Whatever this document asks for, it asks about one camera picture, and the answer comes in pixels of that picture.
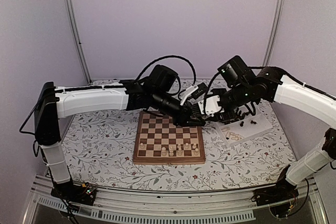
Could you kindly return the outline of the white chess bishop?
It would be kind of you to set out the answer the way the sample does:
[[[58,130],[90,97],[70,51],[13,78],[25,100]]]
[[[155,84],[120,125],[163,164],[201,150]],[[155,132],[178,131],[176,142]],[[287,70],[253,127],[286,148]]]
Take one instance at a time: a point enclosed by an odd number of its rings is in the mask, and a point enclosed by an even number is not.
[[[178,148],[178,150],[176,151],[176,154],[177,154],[177,156],[182,156],[182,154],[183,154],[182,149]]]

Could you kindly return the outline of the white chess king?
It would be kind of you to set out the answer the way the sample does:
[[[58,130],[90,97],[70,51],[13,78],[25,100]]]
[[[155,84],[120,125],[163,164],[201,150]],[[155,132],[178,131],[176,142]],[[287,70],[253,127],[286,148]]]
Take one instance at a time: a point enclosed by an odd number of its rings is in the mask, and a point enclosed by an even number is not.
[[[169,156],[174,156],[174,147],[172,145],[169,146]]]

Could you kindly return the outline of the wooden chess board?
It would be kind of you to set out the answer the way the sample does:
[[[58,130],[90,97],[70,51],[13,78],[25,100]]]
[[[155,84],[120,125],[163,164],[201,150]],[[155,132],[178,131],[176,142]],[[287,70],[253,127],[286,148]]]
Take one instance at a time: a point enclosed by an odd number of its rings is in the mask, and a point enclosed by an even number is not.
[[[177,145],[182,145],[182,156],[177,156]],[[192,145],[196,144],[199,156],[193,155]],[[169,156],[169,146],[174,147],[174,156]],[[161,156],[161,148],[167,149],[167,155]],[[158,117],[141,112],[133,152],[136,165],[203,165],[206,161],[202,128],[200,126],[181,127],[173,124],[171,117]]]

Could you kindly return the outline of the white chess queen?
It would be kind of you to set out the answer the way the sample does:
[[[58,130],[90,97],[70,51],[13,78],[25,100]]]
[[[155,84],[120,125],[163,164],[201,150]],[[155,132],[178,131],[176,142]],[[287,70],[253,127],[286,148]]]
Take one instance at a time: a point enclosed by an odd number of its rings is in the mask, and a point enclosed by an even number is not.
[[[167,155],[167,149],[165,147],[161,148],[161,156],[165,157]]]

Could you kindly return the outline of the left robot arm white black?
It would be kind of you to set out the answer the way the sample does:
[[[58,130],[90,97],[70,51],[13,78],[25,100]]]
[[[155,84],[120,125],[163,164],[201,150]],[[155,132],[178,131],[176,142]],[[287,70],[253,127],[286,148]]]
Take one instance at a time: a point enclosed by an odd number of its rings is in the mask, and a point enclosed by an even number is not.
[[[170,93],[174,82],[180,82],[178,74],[163,65],[156,65],[149,76],[139,75],[134,80],[121,80],[114,84],[82,87],[56,87],[46,82],[38,101],[29,113],[34,118],[34,132],[31,133],[39,147],[49,170],[54,187],[67,200],[78,195],[63,150],[59,120],[74,119],[77,115],[100,111],[135,111],[149,108],[158,115],[168,115],[176,126],[203,126],[204,120],[194,116],[189,97],[205,93],[206,84],[192,84],[189,88]]]

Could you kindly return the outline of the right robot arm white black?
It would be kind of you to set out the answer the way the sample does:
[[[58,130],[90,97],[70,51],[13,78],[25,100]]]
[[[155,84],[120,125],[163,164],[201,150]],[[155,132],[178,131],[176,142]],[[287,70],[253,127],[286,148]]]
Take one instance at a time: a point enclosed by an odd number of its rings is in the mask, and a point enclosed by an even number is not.
[[[284,200],[307,177],[335,161],[335,96],[298,80],[286,70],[249,67],[234,56],[217,69],[229,88],[215,97],[211,115],[261,100],[274,104],[287,136],[309,137],[298,160],[281,172],[271,196]]]

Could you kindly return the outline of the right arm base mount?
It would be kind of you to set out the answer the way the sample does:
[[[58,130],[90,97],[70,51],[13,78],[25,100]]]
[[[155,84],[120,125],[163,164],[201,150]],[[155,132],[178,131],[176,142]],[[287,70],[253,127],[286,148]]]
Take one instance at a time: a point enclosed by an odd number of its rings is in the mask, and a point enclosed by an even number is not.
[[[286,180],[281,180],[273,186],[254,190],[251,201],[255,202],[257,206],[286,201],[284,204],[270,207],[270,212],[274,217],[286,218],[291,214],[298,196],[297,186],[293,186]]]

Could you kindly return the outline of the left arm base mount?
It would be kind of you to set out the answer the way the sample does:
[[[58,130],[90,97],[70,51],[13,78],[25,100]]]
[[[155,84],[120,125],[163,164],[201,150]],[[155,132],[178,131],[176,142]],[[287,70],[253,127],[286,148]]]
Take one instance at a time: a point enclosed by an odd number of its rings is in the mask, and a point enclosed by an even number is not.
[[[88,182],[76,185],[72,180],[58,184],[53,182],[51,195],[64,201],[93,206],[97,194],[97,187]]]

